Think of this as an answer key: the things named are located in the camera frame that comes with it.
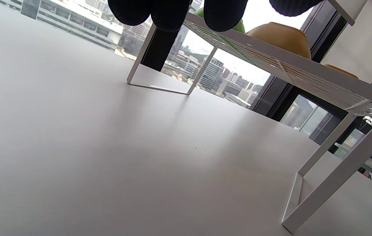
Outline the person's left hand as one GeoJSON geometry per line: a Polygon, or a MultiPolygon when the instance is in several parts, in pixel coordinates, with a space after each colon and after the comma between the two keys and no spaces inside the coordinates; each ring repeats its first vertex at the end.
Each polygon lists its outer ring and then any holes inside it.
{"type": "MultiPolygon", "coordinates": [[[[318,0],[270,0],[271,7],[281,15],[295,17],[303,14],[318,0]]],[[[162,31],[180,29],[190,6],[189,0],[109,0],[108,6],[115,18],[129,26],[137,26],[149,17],[162,31]]],[[[242,19],[247,7],[246,0],[206,0],[203,18],[215,32],[234,28],[242,19]]]]}

